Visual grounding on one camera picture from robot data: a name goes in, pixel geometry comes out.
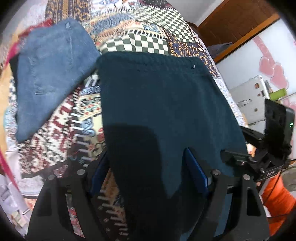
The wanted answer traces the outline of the person's right hand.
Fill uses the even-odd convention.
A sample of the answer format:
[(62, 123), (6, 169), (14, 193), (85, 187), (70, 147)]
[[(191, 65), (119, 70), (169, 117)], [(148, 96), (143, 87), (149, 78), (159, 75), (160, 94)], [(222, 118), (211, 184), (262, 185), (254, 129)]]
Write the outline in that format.
[(252, 144), (249, 144), (249, 143), (246, 144), (246, 147), (247, 147), (248, 154), (251, 157), (254, 157), (255, 156), (255, 152), (256, 152), (256, 147), (253, 146)]

